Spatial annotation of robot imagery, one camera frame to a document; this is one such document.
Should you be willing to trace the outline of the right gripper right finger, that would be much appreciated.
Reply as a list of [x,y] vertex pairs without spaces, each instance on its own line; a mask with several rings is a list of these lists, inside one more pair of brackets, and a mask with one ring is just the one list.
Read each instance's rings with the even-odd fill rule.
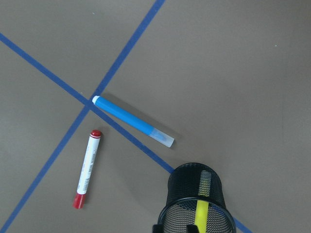
[[187,225],[186,233],[199,233],[198,227],[196,225]]

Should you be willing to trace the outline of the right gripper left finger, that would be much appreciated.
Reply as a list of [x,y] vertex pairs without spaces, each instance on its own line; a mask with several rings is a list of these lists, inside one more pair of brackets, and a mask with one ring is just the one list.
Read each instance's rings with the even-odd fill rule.
[[152,233],[164,233],[163,224],[155,224],[152,227]]

